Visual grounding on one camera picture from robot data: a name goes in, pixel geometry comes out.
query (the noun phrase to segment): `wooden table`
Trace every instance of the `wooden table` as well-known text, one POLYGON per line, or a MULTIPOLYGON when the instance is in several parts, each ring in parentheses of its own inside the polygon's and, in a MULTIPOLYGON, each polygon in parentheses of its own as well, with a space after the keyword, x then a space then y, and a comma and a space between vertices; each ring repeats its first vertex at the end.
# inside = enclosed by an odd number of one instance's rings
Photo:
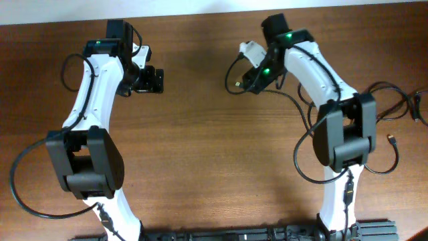
MULTIPOLYGON (((110 121, 125 162, 125 194, 148 230, 315 219, 323 187, 304 181, 294 169, 292 151, 305 131, 295 106, 279 95, 232 96, 224 89, 239 43, 264 44, 260 23, 279 12, 294 29, 307 27, 331 66, 358 91, 380 80, 407 92, 428 84, 426 3, 128 19, 152 48, 150 64, 165 69, 163 94, 116 97, 110 121)), ((92 213, 58 221, 25 213, 11 196, 8 177, 16 155, 59 129, 71 111, 76 94, 59 78, 64 58, 105 30, 105 20, 0 27, 0 240, 66 240, 103 232, 92 213)), ((81 65, 76 60, 67 71, 72 86, 82 79, 81 65)), ((230 85, 248 68, 238 64, 230 85)), ((289 75, 284 91, 297 97, 297 85, 289 75)), ((388 91, 375 97, 379 110, 399 99, 388 91)), ((428 128, 409 116, 379 124, 372 168, 393 162, 388 133, 399 142, 401 163, 388 176, 362 174, 356 217, 395 220, 406 240, 428 226, 428 128)), ((302 145, 299 159, 308 175, 323 178, 311 141, 302 145)), ((42 212, 85 207, 60 189, 45 148, 19 166, 17 188, 42 212)))

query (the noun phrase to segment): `green light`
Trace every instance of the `green light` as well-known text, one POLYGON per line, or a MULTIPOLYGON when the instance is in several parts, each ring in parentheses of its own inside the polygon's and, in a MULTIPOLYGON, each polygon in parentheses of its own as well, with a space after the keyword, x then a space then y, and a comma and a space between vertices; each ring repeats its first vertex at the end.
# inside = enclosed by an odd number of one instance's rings
POLYGON ((268 69, 268 68, 266 68, 265 70, 263 70, 263 74, 264 74, 264 75, 268 75, 268 74, 269 74, 269 72, 270 72, 270 69, 268 69))

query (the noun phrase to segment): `white wall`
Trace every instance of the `white wall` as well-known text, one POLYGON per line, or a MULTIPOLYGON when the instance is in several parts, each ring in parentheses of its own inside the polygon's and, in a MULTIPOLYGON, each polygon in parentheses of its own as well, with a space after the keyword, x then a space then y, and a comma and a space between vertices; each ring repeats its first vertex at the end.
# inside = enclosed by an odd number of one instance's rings
POLYGON ((398 3, 407 1, 408 0, 0 0, 0 25, 123 17, 227 13, 301 7, 398 3))

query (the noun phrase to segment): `wooden surface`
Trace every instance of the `wooden surface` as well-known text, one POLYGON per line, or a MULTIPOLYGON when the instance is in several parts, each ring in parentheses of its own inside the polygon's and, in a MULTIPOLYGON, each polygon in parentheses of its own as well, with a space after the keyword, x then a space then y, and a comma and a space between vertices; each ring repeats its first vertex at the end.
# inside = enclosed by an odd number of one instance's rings
MULTIPOLYGON (((110 134, 125 162, 124 192, 132 211, 152 229, 217 229, 286 225, 314 220, 323 187, 304 181, 292 151, 304 134, 294 105, 263 93, 232 96, 223 78, 239 43, 264 43, 258 11, 129 19, 152 48, 150 64, 165 69, 165 92, 116 97, 110 134)), ((358 91, 387 80, 410 92, 428 80, 428 4, 367 5, 281 11, 294 29, 307 27, 324 57, 358 91)), ((0 27, 0 240, 66 240, 103 232, 94 214, 43 220, 21 210, 9 189, 9 168, 30 143, 59 129, 76 94, 60 84, 64 58, 103 37, 106 21, 0 27)), ((249 68, 240 63, 230 85, 249 68)), ((81 63, 68 71, 82 79, 81 63)), ((284 91, 297 97, 289 75, 284 91)), ((375 96, 379 109, 399 97, 375 96)), ((423 114, 428 116, 428 97, 423 114)), ((386 169, 394 134, 402 155, 388 176, 367 171, 358 184, 357 219, 397 221, 406 240, 428 226, 428 128, 409 116, 378 125, 372 168, 386 169)), ((308 175, 322 179, 322 166, 307 140, 299 154, 308 175)), ((60 189, 45 148, 17 170, 17 188, 28 205, 62 214, 83 202, 60 189)))

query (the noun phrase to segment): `wood grain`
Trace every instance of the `wood grain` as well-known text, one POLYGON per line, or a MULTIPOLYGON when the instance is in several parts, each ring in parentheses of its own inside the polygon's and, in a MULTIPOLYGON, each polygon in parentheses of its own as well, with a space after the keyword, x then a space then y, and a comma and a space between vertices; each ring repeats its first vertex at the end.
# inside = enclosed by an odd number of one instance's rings
MULTIPOLYGON (((125 161, 125 194, 148 230, 286 225, 314 220, 319 212, 323 187, 304 181, 292 163, 304 133, 294 105, 268 93, 232 96, 223 86, 239 43, 264 43, 260 23, 278 12, 293 28, 307 27, 331 66, 359 91, 380 80, 407 92, 428 84, 427 3, 128 19, 152 48, 150 64, 165 69, 163 94, 117 97, 110 121, 125 161)), ((11 196, 8 171, 28 144, 61 127, 76 97, 60 84, 62 61, 87 40, 102 37, 105 26, 106 21, 0 26, 0 240, 66 240, 103 232, 93 214, 52 221, 25 213, 11 196)), ((72 86, 80 83, 80 65, 76 61, 68 70, 72 86)), ((238 64, 230 82, 248 68, 238 64)), ((290 75, 284 91, 297 97, 297 85, 290 75)), ((375 97, 379 109, 398 99, 388 92, 375 97)), ((356 217, 395 220, 406 240, 428 226, 428 129, 409 116, 381 123, 372 168, 393 162, 388 133, 399 142, 401 163, 385 177, 362 174, 356 217)), ((310 141, 299 159, 303 171, 322 178, 310 141)), ((17 186, 43 212, 84 207, 60 189, 44 148, 19 166, 17 186)))

